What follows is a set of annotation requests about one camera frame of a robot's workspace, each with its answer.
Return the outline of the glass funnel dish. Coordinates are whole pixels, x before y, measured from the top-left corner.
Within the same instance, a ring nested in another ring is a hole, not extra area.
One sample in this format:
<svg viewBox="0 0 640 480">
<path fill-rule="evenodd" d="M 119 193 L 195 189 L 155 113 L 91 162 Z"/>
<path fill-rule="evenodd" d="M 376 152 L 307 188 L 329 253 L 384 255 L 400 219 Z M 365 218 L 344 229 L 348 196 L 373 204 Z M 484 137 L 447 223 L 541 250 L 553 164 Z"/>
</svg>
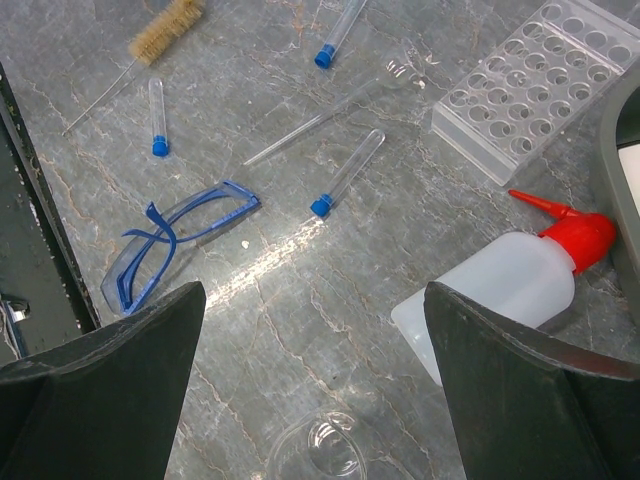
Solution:
<svg viewBox="0 0 640 480">
<path fill-rule="evenodd" d="M 349 410 L 315 410 L 290 425 L 275 441 L 268 479 L 365 479 L 371 434 Z"/>
</svg>

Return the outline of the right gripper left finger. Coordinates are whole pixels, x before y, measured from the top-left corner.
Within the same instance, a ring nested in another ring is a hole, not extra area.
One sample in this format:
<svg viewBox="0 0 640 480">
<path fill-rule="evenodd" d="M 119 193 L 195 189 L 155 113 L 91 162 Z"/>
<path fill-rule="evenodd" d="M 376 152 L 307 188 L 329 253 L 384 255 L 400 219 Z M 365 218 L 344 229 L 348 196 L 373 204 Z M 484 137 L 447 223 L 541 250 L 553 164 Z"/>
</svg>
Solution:
<svg viewBox="0 0 640 480">
<path fill-rule="evenodd" d="M 4 479 L 161 479 L 205 310 L 201 282 L 1 368 Z"/>
</svg>

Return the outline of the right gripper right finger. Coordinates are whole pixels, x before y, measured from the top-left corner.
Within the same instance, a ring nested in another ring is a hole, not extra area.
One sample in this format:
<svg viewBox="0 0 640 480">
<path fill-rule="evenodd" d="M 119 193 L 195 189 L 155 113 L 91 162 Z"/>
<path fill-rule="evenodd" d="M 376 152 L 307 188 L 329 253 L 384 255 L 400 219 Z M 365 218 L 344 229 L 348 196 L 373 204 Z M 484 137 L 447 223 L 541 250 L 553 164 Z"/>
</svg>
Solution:
<svg viewBox="0 0 640 480">
<path fill-rule="evenodd" d="M 469 479 L 636 479 L 639 366 L 439 283 L 424 313 Z"/>
</svg>

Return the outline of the red cap wash bottle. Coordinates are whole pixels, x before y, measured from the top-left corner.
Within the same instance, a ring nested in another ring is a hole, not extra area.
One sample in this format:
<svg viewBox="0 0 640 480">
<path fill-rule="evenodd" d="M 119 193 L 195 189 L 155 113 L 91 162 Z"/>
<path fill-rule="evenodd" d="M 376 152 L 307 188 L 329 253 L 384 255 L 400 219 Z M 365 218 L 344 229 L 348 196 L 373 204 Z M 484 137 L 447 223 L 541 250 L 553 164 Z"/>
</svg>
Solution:
<svg viewBox="0 0 640 480">
<path fill-rule="evenodd" d="M 530 328 L 566 310 L 574 277 L 602 260 L 616 239 L 614 222 L 511 189 L 509 194 L 555 222 L 540 233 L 509 232 L 456 265 L 437 281 Z"/>
</svg>

